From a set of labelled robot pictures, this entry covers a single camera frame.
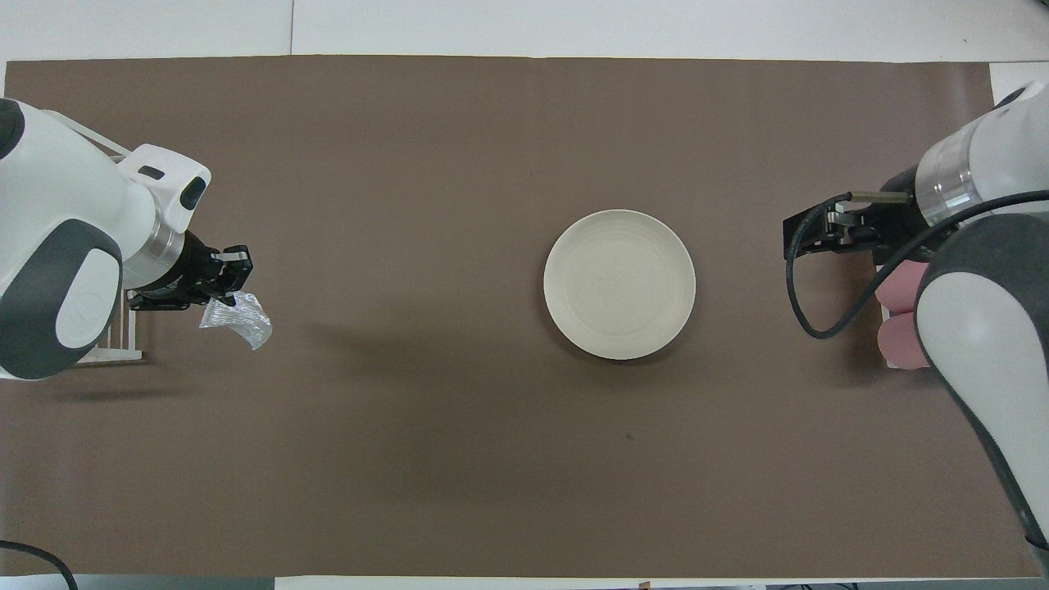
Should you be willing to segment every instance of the transparent plastic wrap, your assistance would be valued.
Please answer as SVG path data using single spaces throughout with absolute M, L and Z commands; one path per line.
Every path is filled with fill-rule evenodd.
M 229 326 L 257 351 L 273 334 L 270 316 L 262 311 L 255 295 L 237 291 L 233 297 L 237 304 L 232 308 L 215 299 L 209 301 L 200 318 L 200 328 Z

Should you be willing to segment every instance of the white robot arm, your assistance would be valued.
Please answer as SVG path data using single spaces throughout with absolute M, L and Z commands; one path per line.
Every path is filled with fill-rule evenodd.
M 0 99 L 0 378 L 42 379 L 98 341 L 122 290 L 135 310 L 231 294 L 247 247 L 187 232 L 211 173 L 144 145 L 116 164 L 55 117 Z
M 784 222 L 788 293 L 831 337 L 903 258 L 927 261 L 915 311 L 929 364 L 972 425 L 1049 576 L 1049 88 L 1032 82 L 877 193 Z M 865 201 L 845 211 L 841 203 Z M 796 256 L 873 250 L 884 265 L 830 330 L 793 288 Z

